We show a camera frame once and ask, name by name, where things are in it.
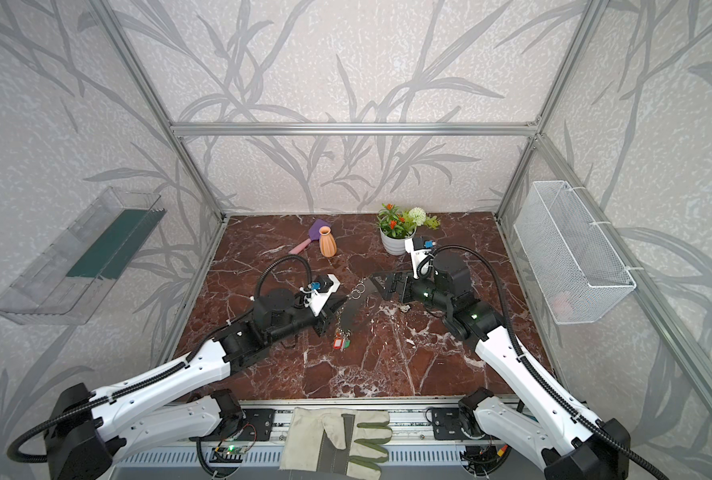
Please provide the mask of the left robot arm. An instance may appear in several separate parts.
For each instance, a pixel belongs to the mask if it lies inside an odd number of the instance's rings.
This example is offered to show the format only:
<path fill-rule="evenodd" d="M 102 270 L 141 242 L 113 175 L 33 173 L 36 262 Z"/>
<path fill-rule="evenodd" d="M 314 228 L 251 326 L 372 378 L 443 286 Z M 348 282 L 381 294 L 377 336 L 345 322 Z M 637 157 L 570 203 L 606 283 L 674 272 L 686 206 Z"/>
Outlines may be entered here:
<path fill-rule="evenodd" d="M 79 383 L 59 397 L 50 418 L 9 445 L 9 460 L 45 464 L 53 479 L 98 479 L 122 460 L 184 438 L 239 432 L 245 415 L 229 390 L 179 398 L 265 359 L 273 346 L 308 328 L 323 335 L 347 297 L 333 274 L 314 275 L 297 291 L 255 287 L 252 307 L 207 334 L 191 352 L 136 377 L 89 390 Z"/>

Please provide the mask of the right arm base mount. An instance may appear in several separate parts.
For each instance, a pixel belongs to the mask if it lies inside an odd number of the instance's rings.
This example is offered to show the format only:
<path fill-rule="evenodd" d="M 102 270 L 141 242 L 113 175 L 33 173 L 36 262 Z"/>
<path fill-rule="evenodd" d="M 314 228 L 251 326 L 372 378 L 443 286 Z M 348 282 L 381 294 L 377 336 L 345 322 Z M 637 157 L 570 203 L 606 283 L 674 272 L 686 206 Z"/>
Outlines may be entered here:
<path fill-rule="evenodd" d="M 437 441 L 465 441 L 469 437 L 462 429 L 458 407 L 430 407 L 425 411 Z"/>

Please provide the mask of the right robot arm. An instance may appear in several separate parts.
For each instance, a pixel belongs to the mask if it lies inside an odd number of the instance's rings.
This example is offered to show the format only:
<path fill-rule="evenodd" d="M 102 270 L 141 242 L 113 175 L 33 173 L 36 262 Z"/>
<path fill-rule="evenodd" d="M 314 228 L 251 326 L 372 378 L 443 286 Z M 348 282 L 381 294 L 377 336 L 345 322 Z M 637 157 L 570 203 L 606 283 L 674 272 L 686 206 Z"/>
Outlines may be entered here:
<path fill-rule="evenodd" d="M 500 306 L 478 298 L 462 245 L 439 246 L 420 237 L 404 243 L 409 271 L 375 283 L 386 300 L 417 302 L 440 313 L 447 330 L 509 385 L 526 411 L 508 407 L 486 388 L 459 402 L 460 421 L 472 437 L 492 436 L 540 468 L 547 479 L 625 479 L 637 465 L 656 479 L 665 473 L 635 453 L 628 430 L 602 420 L 577 400 L 526 349 L 513 327 L 506 290 L 494 266 L 472 251 L 490 273 Z"/>

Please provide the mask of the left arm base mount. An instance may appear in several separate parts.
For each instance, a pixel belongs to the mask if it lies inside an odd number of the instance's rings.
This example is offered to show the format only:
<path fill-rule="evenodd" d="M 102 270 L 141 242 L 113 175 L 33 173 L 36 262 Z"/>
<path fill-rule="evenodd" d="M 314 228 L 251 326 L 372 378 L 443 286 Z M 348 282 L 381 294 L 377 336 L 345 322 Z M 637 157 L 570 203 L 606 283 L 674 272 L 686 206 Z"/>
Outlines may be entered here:
<path fill-rule="evenodd" d="M 218 440 L 269 441 L 275 413 L 270 408 L 252 408 L 231 414 L 221 421 L 214 435 Z"/>

